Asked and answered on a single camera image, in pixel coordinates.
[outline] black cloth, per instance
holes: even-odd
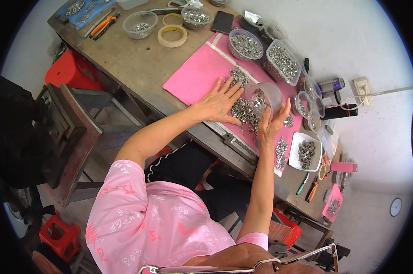
[[[59,257],[49,245],[43,242],[39,243],[36,247],[36,251],[44,255],[52,264],[54,264],[63,274],[71,274],[71,268],[69,264]]]
[[[165,181],[193,190],[205,203],[211,219],[220,221],[234,211],[246,208],[251,183],[213,171],[206,182],[214,189],[195,191],[205,171],[216,160],[217,157],[191,141],[152,162],[144,171],[146,183]]]

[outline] green-handled tool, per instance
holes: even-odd
[[[304,188],[304,185],[306,184],[309,175],[310,175],[310,172],[307,172],[307,175],[304,178],[304,181],[302,181],[301,186],[299,187],[298,191],[296,192],[297,195],[301,193],[301,190]]]

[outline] orange pliers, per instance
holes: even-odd
[[[308,203],[313,199],[313,196],[314,196],[315,193],[316,193],[316,189],[317,189],[318,185],[319,185],[318,176],[316,176],[316,179],[315,179],[315,181],[312,183],[312,186],[310,187],[310,190],[308,191],[308,194],[307,194],[307,197],[306,197],[306,201],[307,201]]]
[[[117,12],[114,15],[109,15],[100,25],[96,26],[96,28],[91,32],[89,35],[90,38],[93,37],[94,41],[99,39],[100,36],[112,25],[117,21],[117,17],[120,15],[120,12]]]

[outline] black phone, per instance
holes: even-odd
[[[218,11],[211,30],[214,32],[221,32],[223,34],[229,34],[231,32],[233,19],[234,16],[232,14]]]

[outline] woman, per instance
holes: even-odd
[[[206,181],[214,189],[194,193],[215,161],[194,142],[161,157],[143,171],[147,158],[199,122],[241,125],[227,115],[243,93],[241,82],[229,88],[232,80],[230,77],[220,87],[219,78],[199,103],[146,126],[119,151],[86,229],[87,246],[104,274],[135,274],[145,264],[252,267],[259,260],[273,258],[267,252],[267,234],[274,199],[274,137],[289,115],[290,99],[272,121],[270,107],[264,110],[258,125],[260,153],[252,190],[249,183],[211,173]],[[242,229],[234,242],[215,221],[248,202]],[[311,273],[320,271],[294,263],[281,267],[279,273],[307,271],[308,267]],[[272,263],[266,263],[256,272],[274,270]]]

